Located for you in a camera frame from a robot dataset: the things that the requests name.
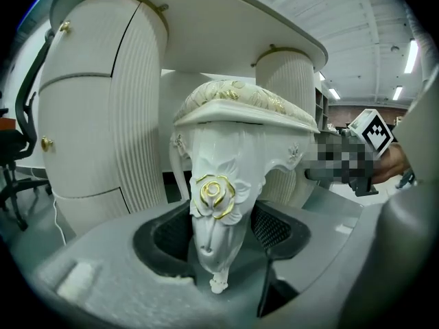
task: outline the black chair base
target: black chair base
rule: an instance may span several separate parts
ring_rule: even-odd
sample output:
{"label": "black chair base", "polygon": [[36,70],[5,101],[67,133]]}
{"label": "black chair base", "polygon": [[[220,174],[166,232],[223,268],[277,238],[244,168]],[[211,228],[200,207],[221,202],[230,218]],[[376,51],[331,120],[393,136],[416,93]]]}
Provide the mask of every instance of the black chair base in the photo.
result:
{"label": "black chair base", "polygon": [[20,214],[19,206],[16,201],[16,194],[27,189],[34,189],[34,191],[36,191],[39,186],[47,185],[48,187],[46,188],[46,192],[50,195],[51,188],[49,185],[49,180],[47,179],[32,180],[31,178],[25,178],[22,180],[16,180],[14,174],[15,165],[10,164],[9,167],[9,169],[6,166],[3,167],[3,175],[6,180],[6,186],[0,192],[0,208],[7,211],[6,200],[10,198],[12,208],[14,209],[16,222],[19,228],[24,231],[27,228],[27,223]]}

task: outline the fluorescent light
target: fluorescent light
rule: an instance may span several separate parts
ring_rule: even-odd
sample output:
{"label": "fluorescent light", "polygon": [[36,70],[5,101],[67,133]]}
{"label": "fluorescent light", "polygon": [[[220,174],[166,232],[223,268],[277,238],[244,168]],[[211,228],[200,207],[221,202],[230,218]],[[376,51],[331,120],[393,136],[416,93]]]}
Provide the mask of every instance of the fluorescent light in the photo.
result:
{"label": "fluorescent light", "polygon": [[334,95],[334,97],[337,100],[340,100],[340,96],[337,94],[337,92],[335,91],[335,89],[329,89],[329,91],[331,92],[332,95]]}
{"label": "fluorescent light", "polygon": [[413,71],[416,56],[418,55],[418,43],[416,40],[410,42],[409,58],[407,59],[407,65],[405,66],[404,73],[411,73]]}
{"label": "fluorescent light", "polygon": [[399,98],[399,95],[401,94],[401,91],[403,90],[402,86],[397,86],[395,90],[395,95],[393,95],[393,100],[397,100]]}

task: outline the black mesh chair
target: black mesh chair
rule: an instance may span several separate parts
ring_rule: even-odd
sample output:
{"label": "black mesh chair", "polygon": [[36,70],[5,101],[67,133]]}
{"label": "black mesh chair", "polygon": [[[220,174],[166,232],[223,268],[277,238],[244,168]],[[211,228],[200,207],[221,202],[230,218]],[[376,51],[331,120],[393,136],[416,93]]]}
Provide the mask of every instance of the black mesh chair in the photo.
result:
{"label": "black mesh chair", "polygon": [[27,224],[20,215],[19,207],[16,202],[16,194],[20,191],[31,188],[36,190],[38,186],[42,185],[48,185],[47,192],[51,193],[49,180],[47,179],[15,179],[15,161],[31,156],[36,144],[37,136],[34,118],[32,116],[32,103],[34,102],[36,93],[33,93],[30,99],[29,96],[38,70],[43,65],[47,52],[49,51],[50,43],[53,39],[53,33],[50,30],[46,33],[45,39],[45,44],[38,52],[35,61],[27,72],[16,97],[15,115],[21,132],[18,130],[0,130],[0,166],[3,167],[3,174],[6,180],[6,186],[0,192],[0,207],[7,210],[5,202],[9,198],[11,199],[16,221],[21,230],[25,230]]}

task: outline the gold knob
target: gold knob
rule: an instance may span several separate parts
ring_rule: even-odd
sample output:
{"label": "gold knob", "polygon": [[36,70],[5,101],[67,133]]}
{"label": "gold knob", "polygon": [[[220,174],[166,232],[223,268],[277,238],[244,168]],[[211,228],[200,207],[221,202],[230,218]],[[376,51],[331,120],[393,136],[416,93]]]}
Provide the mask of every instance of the gold knob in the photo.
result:
{"label": "gold knob", "polygon": [[61,27],[60,32],[70,32],[70,21],[65,21]]}
{"label": "gold knob", "polygon": [[49,140],[46,136],[41,138],[41,149],[44,152],[49,151],[49,148],[54,144],[52,140]]}

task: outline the ribbed column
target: ribbed column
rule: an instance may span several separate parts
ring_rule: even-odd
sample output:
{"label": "ribbed column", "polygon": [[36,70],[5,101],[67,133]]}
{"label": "ribbed column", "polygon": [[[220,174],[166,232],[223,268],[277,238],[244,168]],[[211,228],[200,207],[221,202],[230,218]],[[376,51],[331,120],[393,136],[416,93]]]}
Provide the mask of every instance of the ribbed column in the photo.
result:
{"label": "ribbed column", "polygon": [[166,44],[163,21],[142,3],[123,37],[110,96],[121,191],[130,212],[166,202],[158,152],[158,94]]}
{"label": "ribbed column", "polygon": [[[288,50],[263,56],[256,65],[256,84],[316,117],[313,65],[302,53]],[[266,181],[261,199],[296,206],[294,171],[283,173],[273,170],[267,174]]]}

